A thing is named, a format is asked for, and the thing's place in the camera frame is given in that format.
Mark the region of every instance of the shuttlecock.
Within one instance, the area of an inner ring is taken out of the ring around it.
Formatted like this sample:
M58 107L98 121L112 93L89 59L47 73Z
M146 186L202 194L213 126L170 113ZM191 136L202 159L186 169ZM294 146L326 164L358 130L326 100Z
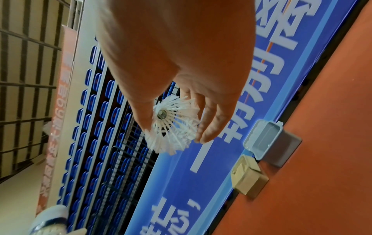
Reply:
M145 130L148 148L170 155L176 154L176 150L188 148L200 123L198 112L194 99L187 100L176 95L166 97L154 106L152 129Z

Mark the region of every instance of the orange floor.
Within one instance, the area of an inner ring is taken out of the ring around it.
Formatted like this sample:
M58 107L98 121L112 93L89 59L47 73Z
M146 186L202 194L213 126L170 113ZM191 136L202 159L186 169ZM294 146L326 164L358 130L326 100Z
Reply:
M372 234L372 2L285 129L302 144L250 201L239 195L214 235Z

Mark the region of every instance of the white wall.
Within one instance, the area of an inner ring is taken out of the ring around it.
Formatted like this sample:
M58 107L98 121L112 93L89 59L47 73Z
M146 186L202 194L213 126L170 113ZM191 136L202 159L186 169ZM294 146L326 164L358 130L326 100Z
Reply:
M0 184L0 235L28 235L45 165L32 165Z

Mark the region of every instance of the finger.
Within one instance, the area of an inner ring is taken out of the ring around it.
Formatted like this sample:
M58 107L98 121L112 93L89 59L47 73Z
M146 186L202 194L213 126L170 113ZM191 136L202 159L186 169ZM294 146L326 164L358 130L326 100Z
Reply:
M224 105L217 105L217 113L213 121L203 132L200 143L205 144L216 138L225 128L231 117L234 115L236 104L228 103Z
M85 234L86 234L86 228L82 228L82 229L70 232L68 235L85 235Z
M203 115L203 110L205 107L205 96L198 94L198 93L191 92L191 99L195 99L195 103L199 107L198 118L199 120L201 120L202 115Z
M142 130L150 131L152 126L154 101L136 102L133 100L128 100L128 102L132 108L134 120L138 123Z
M214 119L217 112L217 104L211 99L205 98L204 116L199 124L198 132L196 133L195 142L199 143L204 131Z
M190 89L180 89L179 96L181 98L187 97L187 99L191 99Z

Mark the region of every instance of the red banner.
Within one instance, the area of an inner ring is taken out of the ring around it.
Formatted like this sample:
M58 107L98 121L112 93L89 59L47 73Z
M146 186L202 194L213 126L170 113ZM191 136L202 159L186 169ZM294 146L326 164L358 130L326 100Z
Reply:
M69 94L70 79L72 72L72 63L74 59L76 39L78 32L66 26L63 26L64 39L62 45L61 67L57 85L57 96L54 104L54 114L52 118L52 127L46 150L46 165L41 183L40 195L36 214L46 209L49 191L52 183L55 160L59 146L59 139L62 130L63 119L65 116L67 98Z

